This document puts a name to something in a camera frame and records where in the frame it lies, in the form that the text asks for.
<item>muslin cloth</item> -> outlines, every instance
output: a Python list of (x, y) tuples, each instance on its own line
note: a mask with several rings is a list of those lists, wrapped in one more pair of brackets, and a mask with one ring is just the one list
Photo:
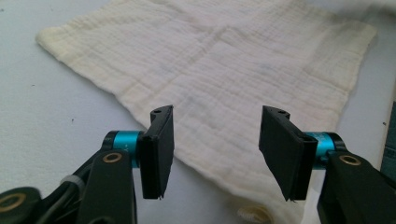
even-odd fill
[(275, 223), (300, 223), (304, 203), (284, 201), (258, 149), (262, 105), (334, 131), (374, 36), (302, 0), (113, 0), (36, 40), (146, 127), (174, 105), (179, 159)]

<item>white table surface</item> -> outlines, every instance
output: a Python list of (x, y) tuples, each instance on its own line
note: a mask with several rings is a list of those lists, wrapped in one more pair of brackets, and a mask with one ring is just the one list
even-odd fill
[[(58, 63), (35, 42), (41, 29), (62, 25), (106, 2), (0, 1), (0, 192), (33, 186), (47, 196), (99, 149), (109, 131), (143, 130), (113, 95)], [(379, 168), (396, 78), (396, 9), (362, 12), (334, 1), (310, 2), (378, 29), (337, 132), (350, 151)], [(134, 184), (139, 223), (246, 223), (236, 211), (248, 202), (179, 160), (162, 201), (142, 199), (138, 170)]]

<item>white cloth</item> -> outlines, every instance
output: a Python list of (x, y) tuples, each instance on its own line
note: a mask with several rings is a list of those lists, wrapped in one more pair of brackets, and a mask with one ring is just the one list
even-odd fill
[(113, 0), (36, 40), (146, 127), (174, 105), (178, 158), (276, 223), (300, 223), (304, 203), (284, 201), (258, 149), (262, 105), (333, 131), (374, 36), (302, 0)]

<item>black cable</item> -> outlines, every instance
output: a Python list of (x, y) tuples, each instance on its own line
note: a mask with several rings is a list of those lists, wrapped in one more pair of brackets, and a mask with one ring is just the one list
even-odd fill
[(49, 224), (56, 219), (59, 212), (73, 202), (73, 198), (78, 195), (78, 187), (74, 184), (68, 184), (64, 194), (38, 219), (35, 224)]

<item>white tabletop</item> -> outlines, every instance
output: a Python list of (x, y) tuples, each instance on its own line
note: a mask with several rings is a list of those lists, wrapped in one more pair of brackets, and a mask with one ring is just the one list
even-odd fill
[[(33, 186), (47, 196), (99, 149), (109, 131), (143, 130), (113, 95), (58, 63), (35, 42), (41, 29), (62, 25), (106, 2), (0, 1), (0, 192)], [(335, 3), (311, 2), (378, 29), (337, 132), (350, 151), (379, 168), (396, 78), (396, 10), (373, 7), (352, 13)], [(139, 223), (245, 223), (235, 214), (248, 202), (181, 161), (174, 161), (162, 201), (142, 199), (138, 170), (134, 184)]]

